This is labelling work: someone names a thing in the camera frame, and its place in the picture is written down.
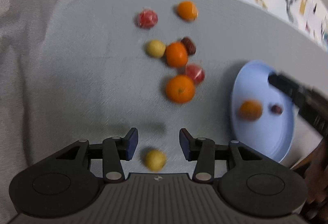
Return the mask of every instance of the red candy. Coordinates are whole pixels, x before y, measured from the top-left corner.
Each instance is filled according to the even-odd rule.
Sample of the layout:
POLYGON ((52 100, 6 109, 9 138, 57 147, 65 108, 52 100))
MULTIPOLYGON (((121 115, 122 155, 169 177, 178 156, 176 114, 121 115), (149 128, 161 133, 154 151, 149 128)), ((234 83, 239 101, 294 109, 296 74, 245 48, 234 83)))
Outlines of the red candy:
POLYGON ((205 72, 202 67, 196 64, 187 64, 186 76, 191 78, 194 84, 200 84, 205 79, 205 72))
POLYGON ((138 25, 141 28, 152 28, 158 22, 157 13, 152 10, 143 10, 138 15, 138 25))

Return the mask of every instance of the orange fruit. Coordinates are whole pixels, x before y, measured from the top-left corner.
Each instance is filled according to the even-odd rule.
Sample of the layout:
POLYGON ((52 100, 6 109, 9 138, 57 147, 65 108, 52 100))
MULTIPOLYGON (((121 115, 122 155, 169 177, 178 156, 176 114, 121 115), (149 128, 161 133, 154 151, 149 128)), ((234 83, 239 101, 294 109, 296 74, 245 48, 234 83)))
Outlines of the orange fruit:
POLYGON ((165 93, 171 101, 183 104, 192 100, 195 95, 195 86, 188 76, 178 75, 167 83, 165 93))
POLYGON ((239 116, 244 120, 255 121, 262 116, 262 103, 258 100, 246 100, 239 108, 239 116))
POLYGON ((183 67, 188 62, 188 53, 181 42, 175 42, 166 48, 166 61, 171 67, 183 67))
POLYGON ((194 21, 197 18, 198 10, 192 1, 183 1, 178 5, 177 12, 185 21, 194 21))

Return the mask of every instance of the silver screw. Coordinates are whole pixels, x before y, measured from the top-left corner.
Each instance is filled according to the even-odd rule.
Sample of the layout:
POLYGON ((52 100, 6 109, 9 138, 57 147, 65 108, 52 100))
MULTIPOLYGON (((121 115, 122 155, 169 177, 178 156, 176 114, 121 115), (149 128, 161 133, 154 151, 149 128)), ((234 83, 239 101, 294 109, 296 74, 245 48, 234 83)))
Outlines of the silver screw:
POLYGON ((195 178, 201 181, 208 181, 212 178, 212 176, 207 172, 200 172, 196 174, 195 178))
POLYGON ((106 173, 106 178, 109 180, 118 180, 122 177, 122 174, 117 171, 111 171, 106 173))

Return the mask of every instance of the blue plate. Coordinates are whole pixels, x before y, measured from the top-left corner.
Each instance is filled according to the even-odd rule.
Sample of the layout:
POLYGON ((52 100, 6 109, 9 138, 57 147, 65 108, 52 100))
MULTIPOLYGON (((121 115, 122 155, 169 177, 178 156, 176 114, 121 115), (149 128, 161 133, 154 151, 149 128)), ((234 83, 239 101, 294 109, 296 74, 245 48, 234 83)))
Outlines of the blue plate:
POLYGON ((275 70, 258 60, 248 62, 240 70, 231 94, 231 123, 236 140, 281 162, 291 147, 294 113, 291 99, 269 85, 271 72, 275 70), (245 121, 238 116, 241 104, 248 99, 263 104, 263 114, 257 121, 245 121), (282 115, 271 113, 274 104, 283 107, 282 115))

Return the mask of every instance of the gray fabric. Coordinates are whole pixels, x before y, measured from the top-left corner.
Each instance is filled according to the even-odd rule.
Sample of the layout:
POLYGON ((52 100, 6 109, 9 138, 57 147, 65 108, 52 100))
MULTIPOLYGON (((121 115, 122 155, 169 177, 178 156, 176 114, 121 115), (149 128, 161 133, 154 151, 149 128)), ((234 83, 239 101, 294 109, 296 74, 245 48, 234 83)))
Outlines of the gray fabric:
MULTIPOLYGON (((15 215, 12 177, 77 139, 99 143, 137 127, 126 173, 147 172, 140 160, 154 147, 168 154, 164 173, 192 172, 178 131, 229 141, 229 94, 241 60, 262 59, 328 93, 326 54, 292 27, 235 0, 193 0, 199 18, 186 24, 173 13, 179 1, 0 0, 0 223, 15 215), (133 23, 143 7, 159 15, 149 31, 133 23), (143 45, 184 36, 195 41, 192 60, 206 80, 191 103, 174 105, 163 85, 176 71, 148 58, 143 45)), ((100 175, 101 164, 92 169, 100 175)), ((218 162, 216 175, 224 170, 218 162)))

